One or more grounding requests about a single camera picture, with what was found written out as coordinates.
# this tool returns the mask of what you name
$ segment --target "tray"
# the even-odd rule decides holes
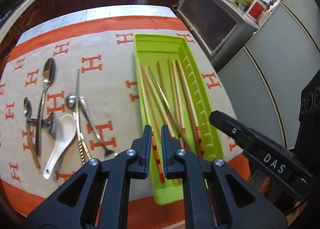
[[[185,38],[169,35],[138,33],[134,34],[133,36],[133,44],[135,51],[135,59],[139,58],[141,65],[150,66],[158,80],[159,75],[157,71],[156,62],[159,61],[164,79],[164,85],[166,88],[167,99],[173,109],[173,95],[167,59],[175,59],[181,62],[182,68],[187,78],[187,83],[190,89],[193,105],[195,106],[196,115],[199,122],[199,129],[204,145],[205,159],[211,161],[215,158],[223,158],[222,147],[218,137],[217,130],[209,123],[209,115],[213,111],[213,109],[211,107],[206,87],[201,77],[200,71]],[[141,87],[138,77],[137,85],[140,98],[139,103],[141,119],[142,125],[144,127],[147,124],[147,118],[143,106]],[[196,149],[192,135],[192,128],[188,117],[187,104],[183,96],[181,84],[179,90],[182,99],[182,109],[187,139],[192,147],[192,152],[195,153]],[[156,109],[158,111],[157,114],[159,116],[159,119],[161,120],[161,125],[163,125],[164,121],[161,117],[160,111],[158,110],[157,106]],[[153,119],[153,115],[150,115],[151,126],[153,126],[153,124],[155,124],[155,121]],[[163,162],[160,135],[157,134],[156,129],[153,129],[153,132],[162,165]],[[151,150],[149,171],[154,192],[154,199],[158,205],[165,205],[183,199],[182,184],[175,184],[173,180],[166,180],[165,183],[161,182],[153,150]]]

